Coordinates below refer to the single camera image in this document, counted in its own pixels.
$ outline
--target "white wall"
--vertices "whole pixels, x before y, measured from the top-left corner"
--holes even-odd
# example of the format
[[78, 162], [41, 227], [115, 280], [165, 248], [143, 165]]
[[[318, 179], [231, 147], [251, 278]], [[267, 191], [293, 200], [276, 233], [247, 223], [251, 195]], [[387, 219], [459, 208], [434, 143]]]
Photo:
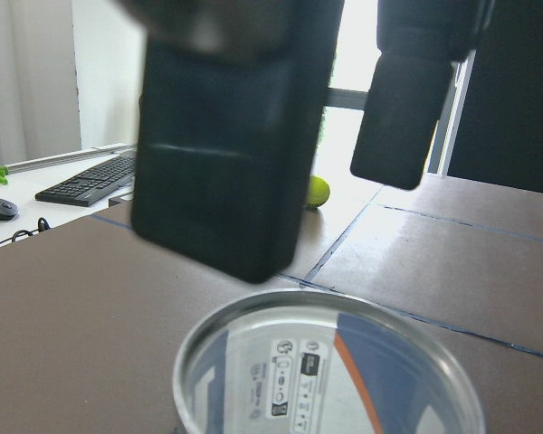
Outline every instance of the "white wall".
[[10, 0], [27, 158], [81, 147], [71, 0]]
[[112, 0], [0, 0], [0, 165], [135, 143], [143, 49]]
[[0, 0], [0, 164], [80, 149], [70, 0]]
[[72, 0], [82, 147], [133, 144], [145, 35], [110, 0]]

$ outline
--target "tennis ball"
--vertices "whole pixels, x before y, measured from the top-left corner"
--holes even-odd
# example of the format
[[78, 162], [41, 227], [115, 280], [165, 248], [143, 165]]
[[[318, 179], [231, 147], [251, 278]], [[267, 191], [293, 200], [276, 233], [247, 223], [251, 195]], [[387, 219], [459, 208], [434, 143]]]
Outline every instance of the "tennis ball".
[[312, 175], [310, 177], [310, 186], [308, 187], [308, 196], [306, 198], [306, 208], [316, 209], [322, 206], [329, 198], [329, 185], [323, 178]]

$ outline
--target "table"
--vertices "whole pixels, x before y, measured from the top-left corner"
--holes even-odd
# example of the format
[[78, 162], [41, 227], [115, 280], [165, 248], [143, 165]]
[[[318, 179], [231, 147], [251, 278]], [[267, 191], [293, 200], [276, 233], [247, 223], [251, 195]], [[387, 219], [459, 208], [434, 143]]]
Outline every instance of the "table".
[[[16, 231], [35, 230], [40, 217], [44, 217], [54, 227], [107, 208], [109, 203], [106, 199], [84, 208], [38, 202], [34, 200], [34, 195], [132, 147], [125, 144], [99, 146], [9, 165], [8, 184], [0, 184], [0, 198], [16, 204], [18, 214], [11, 221], [0, 222], [0, 241], [11, 238]], [[129, 189], [125, 187], [114, 194]]]
[[461, 362], [489, 432], [543, 433], [543, 194], [363, 185], [305, 212], [294, 262], [260, 286], [139, 239], [129, 203], [1, 248], [0, 433], [172, 432], [187, 331], [267, 288], [394, 309]]

